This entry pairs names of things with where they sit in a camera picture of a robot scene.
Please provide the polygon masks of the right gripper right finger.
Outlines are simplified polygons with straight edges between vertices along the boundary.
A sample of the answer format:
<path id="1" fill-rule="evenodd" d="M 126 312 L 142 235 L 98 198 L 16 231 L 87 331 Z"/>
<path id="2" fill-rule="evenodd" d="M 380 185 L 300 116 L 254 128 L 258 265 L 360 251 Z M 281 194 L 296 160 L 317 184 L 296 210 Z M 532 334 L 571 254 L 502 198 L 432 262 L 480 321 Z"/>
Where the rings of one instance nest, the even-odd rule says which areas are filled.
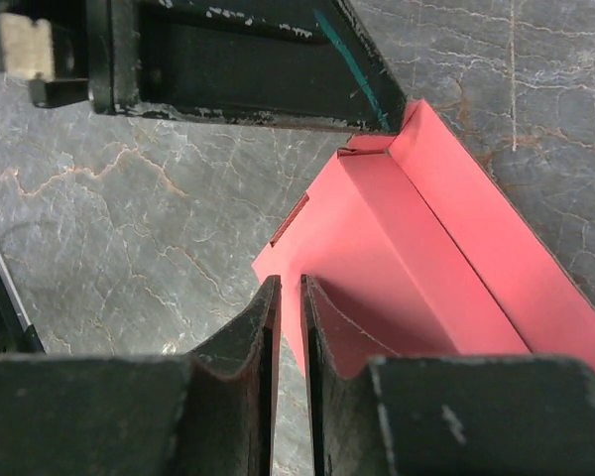
<path id="1" fill-rule="evenodd" d="M 318 475 L 595 475 L 595 372 L 559 355 L 403 357 L 300 283 Z"/>

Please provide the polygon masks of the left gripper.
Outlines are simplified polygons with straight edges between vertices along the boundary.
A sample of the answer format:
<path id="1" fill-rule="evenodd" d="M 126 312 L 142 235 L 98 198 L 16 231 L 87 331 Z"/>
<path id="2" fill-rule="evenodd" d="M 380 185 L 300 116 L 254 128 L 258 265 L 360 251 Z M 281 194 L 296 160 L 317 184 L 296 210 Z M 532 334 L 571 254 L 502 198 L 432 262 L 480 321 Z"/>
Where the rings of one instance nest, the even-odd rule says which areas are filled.
<path id="1" fill-rule="evenodd" d="M 109 1 L 0 1 L 0 73 L 38 108 L 110 109 L 111 30 Z"/>

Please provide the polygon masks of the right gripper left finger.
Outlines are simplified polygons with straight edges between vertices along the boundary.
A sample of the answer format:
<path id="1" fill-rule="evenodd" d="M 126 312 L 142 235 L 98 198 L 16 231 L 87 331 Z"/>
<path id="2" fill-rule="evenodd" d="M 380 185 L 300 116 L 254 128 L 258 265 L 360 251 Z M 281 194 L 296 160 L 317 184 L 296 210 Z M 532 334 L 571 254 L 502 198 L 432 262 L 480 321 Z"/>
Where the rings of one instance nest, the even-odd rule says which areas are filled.
<path id="1" fill-rule="evenodd" d="M 0 475 L 267 475 L 280 280 L 189 352 L 0 355 Z"/>

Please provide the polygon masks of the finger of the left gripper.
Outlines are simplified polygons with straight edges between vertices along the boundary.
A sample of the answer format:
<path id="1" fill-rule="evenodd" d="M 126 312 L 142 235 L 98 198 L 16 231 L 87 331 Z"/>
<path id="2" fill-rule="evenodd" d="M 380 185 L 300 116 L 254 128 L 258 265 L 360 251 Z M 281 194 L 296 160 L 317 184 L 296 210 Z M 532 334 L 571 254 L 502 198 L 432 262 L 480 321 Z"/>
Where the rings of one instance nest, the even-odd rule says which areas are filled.
<path id="1" fill-rule="evenodd" d="M 407 99 L 348 1 L 90 1 L 100 114 L 396 134 Z"/>

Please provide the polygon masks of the pink paper box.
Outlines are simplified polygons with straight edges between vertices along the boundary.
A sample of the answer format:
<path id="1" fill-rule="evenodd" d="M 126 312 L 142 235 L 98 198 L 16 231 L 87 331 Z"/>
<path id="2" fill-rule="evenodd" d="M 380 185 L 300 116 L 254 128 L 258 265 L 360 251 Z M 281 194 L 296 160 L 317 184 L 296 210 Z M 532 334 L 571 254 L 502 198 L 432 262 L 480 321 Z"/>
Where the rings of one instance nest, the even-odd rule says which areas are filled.
<path id="1" fill-rule="evenodd" d="M 563 354 L 595 371 L 595 308 L 425 102 L 401 133 L 338 149 L 253 264 L 282 279 L 298 362 L 300 279 L 338 350 Z"/>

